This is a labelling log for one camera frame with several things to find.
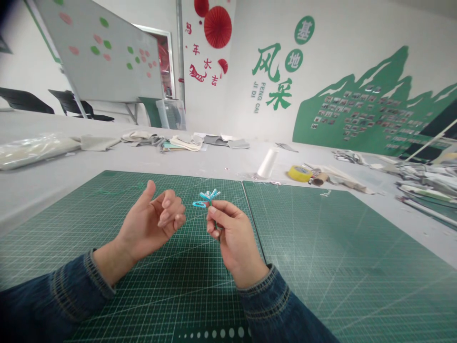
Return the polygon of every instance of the denim jacket cuff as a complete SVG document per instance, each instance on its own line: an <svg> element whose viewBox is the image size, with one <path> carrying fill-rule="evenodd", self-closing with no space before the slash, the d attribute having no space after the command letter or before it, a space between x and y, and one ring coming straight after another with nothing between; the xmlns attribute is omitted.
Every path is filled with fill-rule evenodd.
<svg viewBox="0 0 457 343"><path fill-rule="evenodd" d="M115 294L93 260L94 250L50 274L52 298L60 312L72 322L87 319Z"/></svg>
<svg viewBox="0 0 457 343"><path fill-rule="evenodd" d="M273 264L268 274L249 288L238 288L248 320L264 321L281 315L290 297L290 289Z"/></svg>

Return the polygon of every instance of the cutting mat grid lines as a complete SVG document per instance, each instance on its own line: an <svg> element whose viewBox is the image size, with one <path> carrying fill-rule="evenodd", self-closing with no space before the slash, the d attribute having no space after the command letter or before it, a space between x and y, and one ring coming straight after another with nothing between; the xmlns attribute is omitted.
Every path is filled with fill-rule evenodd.
<svg viewBox="0 0 457 343"><path fill-rule="evenodd" d="M349 192L243 182L268 263L341 342L457 342L457 272Z"/></svg>
<svg viewBox="0 0 457 343"><path fill-rule="evenodd" d="M117 284L115 298L85 321L70 341L179 342L191 334L203 337L207 330L209 339L221 328L227 333L230 328L247 331L219 243L206 232L206 210L192 206L201 200L200 192L217 188L221 199L250 217L242 184L236 181L104 171L2 237L1 288L51 272L114 239L148 180L155 182L156 196L175 190L186 205L187 222ZM250 338L235 336L235 341Z"/></svg>

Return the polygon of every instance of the wrist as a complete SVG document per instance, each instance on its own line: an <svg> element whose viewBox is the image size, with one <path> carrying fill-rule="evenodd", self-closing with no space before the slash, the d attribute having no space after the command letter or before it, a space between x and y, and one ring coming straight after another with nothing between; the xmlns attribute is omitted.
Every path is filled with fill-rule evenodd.
<svg viewBox="0 0 457 343"><path fill-rule="evenodd" d="M230 271L238 288L249 288L262 281L269 272L267 265L259 259L255 263L240 266Z"/></svg>
<svg viewBox="0 0 457 343"><path fill-rule="evenodd" d="M134 267L136 261L118 240L113 240L94 251L94 262L110 286L114 286Z"/></svg>

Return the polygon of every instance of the denim jacket sleeve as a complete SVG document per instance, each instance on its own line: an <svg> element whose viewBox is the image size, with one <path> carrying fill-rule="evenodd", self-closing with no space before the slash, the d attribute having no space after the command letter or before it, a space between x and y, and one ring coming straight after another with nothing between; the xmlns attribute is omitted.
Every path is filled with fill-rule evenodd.
<svg viewBox="0 0 457 343"><path fill-rule="evenodd" d="M238 288L254 342L338 342L290 290L277 268L249 288Z"/></svg>
<svg viewBox="0 0 457 343"><path fill-rule="evenodd" d="M14 342L62 342L114 294L90 251L54 272L2 291L1 325Z"/></svg>

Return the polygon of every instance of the plastic bag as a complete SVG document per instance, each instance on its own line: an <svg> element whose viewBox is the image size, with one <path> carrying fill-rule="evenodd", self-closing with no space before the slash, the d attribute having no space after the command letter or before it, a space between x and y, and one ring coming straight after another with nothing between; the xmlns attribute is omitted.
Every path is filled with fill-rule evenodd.
<svg viewBox="0 0 457 343"><path fill-rule="evenodd" d="M40 137L0 145L0 170L11 170L80 148L63 134L46 133Z"/></svg>

